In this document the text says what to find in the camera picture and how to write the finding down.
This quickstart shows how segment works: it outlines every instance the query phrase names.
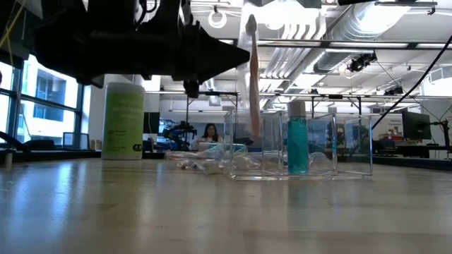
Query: container lid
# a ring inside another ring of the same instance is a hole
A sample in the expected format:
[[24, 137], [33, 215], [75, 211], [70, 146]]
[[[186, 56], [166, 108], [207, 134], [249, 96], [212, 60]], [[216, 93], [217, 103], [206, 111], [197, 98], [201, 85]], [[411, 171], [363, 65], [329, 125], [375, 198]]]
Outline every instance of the container lid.
[[289, 117], [306, 116], [306, 103], [304, 101], [291, 101], [288, 103]]

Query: green label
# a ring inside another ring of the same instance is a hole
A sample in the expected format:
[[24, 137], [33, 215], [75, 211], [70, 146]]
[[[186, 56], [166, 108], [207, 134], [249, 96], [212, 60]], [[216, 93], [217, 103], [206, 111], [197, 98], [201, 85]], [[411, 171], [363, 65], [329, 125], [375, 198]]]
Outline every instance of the green label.
[[140, 156], [143, 150], [144, 96], [108, 93], [102, 155]]

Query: computer monitor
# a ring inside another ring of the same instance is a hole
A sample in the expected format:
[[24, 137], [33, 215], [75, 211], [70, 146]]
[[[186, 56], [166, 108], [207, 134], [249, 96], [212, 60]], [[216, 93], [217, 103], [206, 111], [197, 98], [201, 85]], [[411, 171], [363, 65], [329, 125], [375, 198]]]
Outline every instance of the computer monitor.
[[402, 112], [403, 137], [408, 139], [432, 139], [430, 116], [412, 112]]
[[158, 134], [158, 126], [160, 125], [160, 112], [145, 112], [143, 133]]

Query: ceiling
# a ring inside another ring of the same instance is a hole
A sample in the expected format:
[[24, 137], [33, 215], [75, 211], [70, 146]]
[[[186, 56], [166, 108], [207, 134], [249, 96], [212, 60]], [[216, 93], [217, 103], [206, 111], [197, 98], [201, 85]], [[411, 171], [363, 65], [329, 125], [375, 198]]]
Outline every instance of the ceiling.
[[[434, 15], [427, 15], [430, 8], [411, 8], [394, 26], [380, 34], [375, 40], [381, 41], [397, 41], [397, 42], [442, 42], [444, 43], [452, 35], [452, 1], [435, 0], [439, 3], [436, 7]], [[203, 28], [209, 35], [218, 39], [234, 39], [238, 40], [240, 34], [241, 22], [241, 1], [232, 1], [232, 7], [219, 7], [219, 11], [230, 12], [226, 14], [227, 22], [223, 28], [214, 28], [209, 23], [209, 15], [213, 10], [212, 6], [194, 6], [194, 18], [199, 20]], [[336, 19], [347, 18], [346, 15], [341, 17], [341, 13], [346, 11], [346, 7], [330, 8], [326, 11], [327, 27], [334, 27]], [[213, 21], [219, 21], [220, 14], [213, 15]], [[259, 39], [280, 39], [284, 33], [284, 29], [271, 30], [265, 24], [259, 24]], [[258, 59], [261, 72], [264, 72], [276, 48], [261, 47], [258, 48]], [[390, 85], [392, 79], [398, 80], [405, 90], [411, 88], [422, 75], [428, 65], [434, 60], [439, 53], [436, 51], [422, 50], [376, 50], [378, 62], [373, 63], [361, 73], [350, 73], [346, 71], [346, 65], [350, 62], [344, 61], [332, 70], [328, 75], [322, 77], [315, 83], [308, 84], [308, 87], [315, 87], [320, 93], [324, 94], [382, 94], [385, 87]], [[298, 65], [304, 64], [307, 58], [302, 59]], [[439, 60], [437, 66], [440, 68], [452, 64], [452, 51], [446, 52]], [[237, 89], [238, 72], [235, 69], [226, 71], [215, 77], [215, 89], [221, 91], [238, 91]], [[297, 89], [299, 84], [294, 83], [290, 92], [308, 92], [306, 85], [304, 89]], [[170, 77], [162, 77], [162, 88], [165, 90], [184, 90], [182, 83], [173, 82]], [[161, 95], [160, 100], [186, 100], [185, 96]]]

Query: blue liquid bottle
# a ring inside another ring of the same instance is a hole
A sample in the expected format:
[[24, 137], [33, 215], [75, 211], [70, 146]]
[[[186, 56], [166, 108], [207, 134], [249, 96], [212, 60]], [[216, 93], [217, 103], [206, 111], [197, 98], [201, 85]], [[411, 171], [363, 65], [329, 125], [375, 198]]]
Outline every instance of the blue liquid bottle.
[[287, 164], [289, 174], [307, 174], [309, 171], [308, 126], [306, 105], [303, 101], [289, 103], [287, 123]]

